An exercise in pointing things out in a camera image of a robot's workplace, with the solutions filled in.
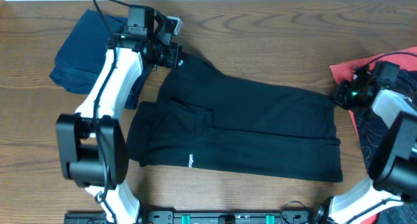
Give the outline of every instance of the wooden table surface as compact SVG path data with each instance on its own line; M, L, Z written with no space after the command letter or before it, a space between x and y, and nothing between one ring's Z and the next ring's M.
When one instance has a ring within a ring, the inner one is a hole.
M177 40L231 76L330 93L329 65L417 45L417 1L142 1L180 17ZM124 16L119 5L100 2ZM91 2L8 2L0 15L0 222L62 223L69 210L99 210L61 174L55 121L85 96L48 77L54 58ZM169 70L153 72L140 101L155 101ZM126 136L134 110L125 110ZM348 112L337 108L342 183L147 166L130 161L129 185L142 204L177 210L314 207L366 177Z

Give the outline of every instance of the black pants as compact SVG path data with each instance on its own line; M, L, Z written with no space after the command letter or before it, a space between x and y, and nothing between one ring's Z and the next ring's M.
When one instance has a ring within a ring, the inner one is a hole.
M141 166L342 181L328 97L225 76L191 55L182 59L157 103L139 105L127 139L131 159Z

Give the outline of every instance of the navy blue fabric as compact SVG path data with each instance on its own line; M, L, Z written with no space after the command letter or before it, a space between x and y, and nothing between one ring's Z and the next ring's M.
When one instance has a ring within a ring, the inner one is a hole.
M417 103L417 72L400 70L397 79L398 92ZM378 146L382 143L388 128L382 119L370 110L358 109L354 112L356 127L362 154L364 155L366 169L369 169L371 160ZM405 204L382 211L378 217L378 224L407 224L417 223L417 204Z
M106 16L112 32L119 30L123 24ZM127 23L126 18L117 18ZM55 58L55 68L50 74L53 82L64 87L68 92L89 94L106 60L106 44L109 34L100 15L87 10L65 40ZM143 82L149 74L144 67L142 75L134 83L125 104L127 109L137 107L137 99Z

